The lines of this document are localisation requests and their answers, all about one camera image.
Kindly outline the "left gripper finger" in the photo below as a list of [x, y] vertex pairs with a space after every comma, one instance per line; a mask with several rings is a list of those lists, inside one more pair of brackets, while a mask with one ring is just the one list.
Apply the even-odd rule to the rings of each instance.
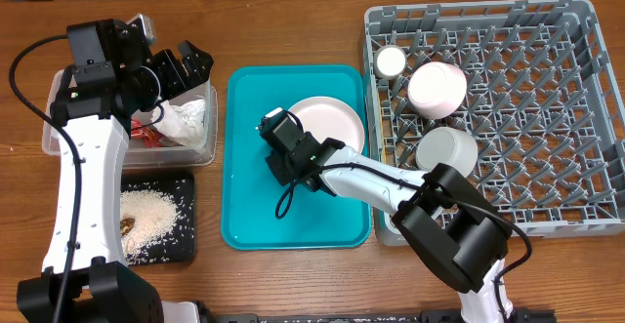
[[195, 53], [192, 56], [194, 61], [194, 73], [200, 82], [206, 82], [210, 77], [210, 71], [214, 64], [212, 56], [208, 53]]
[[185, 40], [178, 45], [178, 50], [182, 56], [181, 62], [185, 67], [200, 67], [201, 66], [201, 51]]

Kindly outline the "white napkin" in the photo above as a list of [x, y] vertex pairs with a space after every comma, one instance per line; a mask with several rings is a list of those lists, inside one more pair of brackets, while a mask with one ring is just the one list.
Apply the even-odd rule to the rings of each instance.
[[198, 145], [204, 136], [204, 114], [206, 103], [203, 99], [188, 101], [183, 105], [161, 104], [152, 113], [152, 124], [156, 130], [170, 141], [185, 146]]

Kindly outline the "pink round plate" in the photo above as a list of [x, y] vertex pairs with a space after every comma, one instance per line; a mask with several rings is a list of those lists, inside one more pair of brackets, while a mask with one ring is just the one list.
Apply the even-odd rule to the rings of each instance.
[[365, 145], [364, 127], [353, 108], [330, 97], [310, 97], [293, 104], [289, 111], [301, 121], [304, 131], [319, 141], [332, 138], [344, 142], [357, 152]]

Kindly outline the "red ketchup packet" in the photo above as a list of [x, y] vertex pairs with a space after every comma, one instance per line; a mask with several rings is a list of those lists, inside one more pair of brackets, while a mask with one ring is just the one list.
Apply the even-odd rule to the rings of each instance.
[[149, 126], [144, 127], [137, 119], [131, 120], [131, 140], [141, 141], [145, 147], [152, 148], [162, 147], [162, 138], [163, 135], [154, 128], [150, 128]]

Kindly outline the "white paper cup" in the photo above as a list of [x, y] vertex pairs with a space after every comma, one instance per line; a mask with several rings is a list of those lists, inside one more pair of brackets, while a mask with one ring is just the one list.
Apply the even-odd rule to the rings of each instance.
[[374, 73], [381, 79], [397, 78], [404, 71], [406, 64], [406, 54], [397, 45], [382, 46], [374, 54]]

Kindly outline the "pink bowl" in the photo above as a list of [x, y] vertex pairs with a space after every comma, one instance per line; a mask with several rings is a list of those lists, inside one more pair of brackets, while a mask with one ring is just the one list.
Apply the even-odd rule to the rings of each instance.
[[457, 66], [441, 61], [421, 65], [410, 77], [407, 95], [416, 111], [427, 119], [441, 119], [464, 101], [468, 83]]

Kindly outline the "white bowl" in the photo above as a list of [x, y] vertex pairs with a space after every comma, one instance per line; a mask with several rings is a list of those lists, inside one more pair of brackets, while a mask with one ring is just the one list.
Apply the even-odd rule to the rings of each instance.
[[479, 156], [476, 140], [465, 131], [438, 127], [420, 139], [416, 164], [420, 170], [431, 171], [437, 164], [453, 167], [463, 177], [474, 170]]

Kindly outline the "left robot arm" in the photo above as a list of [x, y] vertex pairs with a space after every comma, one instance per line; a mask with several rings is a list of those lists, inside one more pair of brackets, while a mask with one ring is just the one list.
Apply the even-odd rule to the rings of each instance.
[[201, 302], [167, 302], [127, 265], [120, 193], [137, 111], [209, 79], [212, 57], [184, 41], [153, 53], [152, 22], [95, 20], [71, 25], [73, 61], [42, 113], [60, 139], [54, 232], [38, 277], [20, 282], [17, 306], [30, 322], [208, 322]]

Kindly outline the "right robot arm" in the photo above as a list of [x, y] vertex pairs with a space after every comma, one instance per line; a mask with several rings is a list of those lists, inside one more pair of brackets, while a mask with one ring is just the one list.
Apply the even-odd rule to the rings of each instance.
[[283, 218], [296, 186], [362, 201], [390, 215], [424, 265], [454, 289], [466, 322], [507, 322], [513, 306], [501, 278], [512, 228], [456, 169], [430, 172], [373, 160], [342, 141], [318, 141], [281, 108], [262, 118], [266, 162], [285, 186], [275, 209]]

